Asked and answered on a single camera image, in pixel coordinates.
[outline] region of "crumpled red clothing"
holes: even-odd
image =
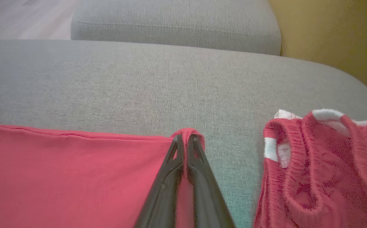
[[[189,136],[200,135],[194,129],[163,137],[0,125],[0,228],[133,227],[176,134],[185,151]],[[193,226],[193,207],[185,204],[192,191],[185,175],[182,183],[176,219],[186,228]]]
[[[367,125],[314,110],[303,119],[271,120],[263,135],[254,228],[367,227]]]

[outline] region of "gray seat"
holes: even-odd
[[[0,41],[0,124],[170,136],[196,128],[237,228],[249,228],[263,127],[278,109],[367,119],[367,87],[320,64],[96,41]]]
[[[266,0],[83,0],[71,39],[157,43],[279,55]]]

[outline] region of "yellow chair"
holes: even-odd
[[[367,0],[269,0],[282,56],[341,69],[367,85]]]

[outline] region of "gray ottoman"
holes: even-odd
[[[367,119],[367,87],[301,60],[195,47],[0,41],[0,124],[170,136],[196,128],[237,228],[249,228],[263,127],[278,109]]]
[[[157,43],[279,55],[266,0],[83,0],[71,39]]]

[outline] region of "gray cushion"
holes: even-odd
[[[75,40],[158,43],[279,55],[266,0],[82,0]]]
[[[263,126],[278,109],[367,119],[367,87],[301,60],[193,47],[0,41],[0,124],[170,136],[204,134],[237,228],[251,226]]]

